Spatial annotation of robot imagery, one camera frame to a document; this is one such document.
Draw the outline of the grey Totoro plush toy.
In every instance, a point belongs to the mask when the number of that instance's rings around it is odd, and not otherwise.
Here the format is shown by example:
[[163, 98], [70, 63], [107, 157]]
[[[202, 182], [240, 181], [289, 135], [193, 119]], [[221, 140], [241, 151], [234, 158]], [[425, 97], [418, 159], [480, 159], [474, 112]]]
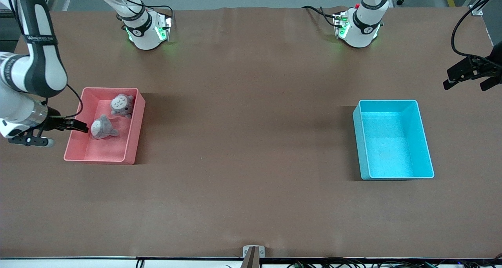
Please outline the grey Totoro plush toy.
[[130, 119], [133, 113], [133, 100], [134, 97], [132, 95], [117, 95], [110, 103], [111, 115], [123, 116]]
[[105, 114], [102, 114], [92, 123], [90, 132], [95, 139], [103, 139], [109, 136], [115, 137], [120, 134]]

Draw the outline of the pink plastic box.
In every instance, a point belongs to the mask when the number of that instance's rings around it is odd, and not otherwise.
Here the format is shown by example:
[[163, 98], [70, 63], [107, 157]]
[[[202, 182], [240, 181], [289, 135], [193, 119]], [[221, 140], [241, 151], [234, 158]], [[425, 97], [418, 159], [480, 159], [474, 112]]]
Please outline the pink plastic box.
[[[120, 94], [133, 97], [131, 118], [111, 114], [111, 102]], [[76, 116], [77, 120], [90, 127], [96, 119], [106, 115], [118, 135], [96, 139], [91, 132], [72, 131], [64, 160], [84, 164], [134, 164], [146, 105], [140, 91], [137, 88], [86, 87], [81, 99], [83, 111]]]

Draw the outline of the blue plastic box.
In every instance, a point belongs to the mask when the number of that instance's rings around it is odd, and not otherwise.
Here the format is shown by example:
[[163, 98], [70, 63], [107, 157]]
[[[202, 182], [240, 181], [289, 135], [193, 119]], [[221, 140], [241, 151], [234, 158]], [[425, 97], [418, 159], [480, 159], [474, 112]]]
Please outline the blue plastic box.
[[416, 100], [360, 100], [353, 124], [362, 180], [434, 178]]

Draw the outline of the dark brown post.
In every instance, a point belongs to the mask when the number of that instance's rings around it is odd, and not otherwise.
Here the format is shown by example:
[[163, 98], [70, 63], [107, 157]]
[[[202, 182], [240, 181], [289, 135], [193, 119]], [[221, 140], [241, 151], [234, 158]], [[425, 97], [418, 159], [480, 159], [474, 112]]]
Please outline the dark brown post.
[[260, 268], [260, 246], [245, 246], [240, 268]]

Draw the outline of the grey metal bracket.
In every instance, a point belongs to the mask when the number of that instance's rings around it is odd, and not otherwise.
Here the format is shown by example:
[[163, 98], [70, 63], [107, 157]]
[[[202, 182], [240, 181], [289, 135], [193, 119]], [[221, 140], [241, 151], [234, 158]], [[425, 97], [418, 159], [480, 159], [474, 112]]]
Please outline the grey metal bracket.
[[242, 249], [242, 258], [246, 257], [246, 254], [248, 253], [249, 250], [251, 250], [253, 247], [256, 247], [256, 253], [259, 255], [259, 258], [265, 258], [265, 247], [261, 245], [246, 245]]

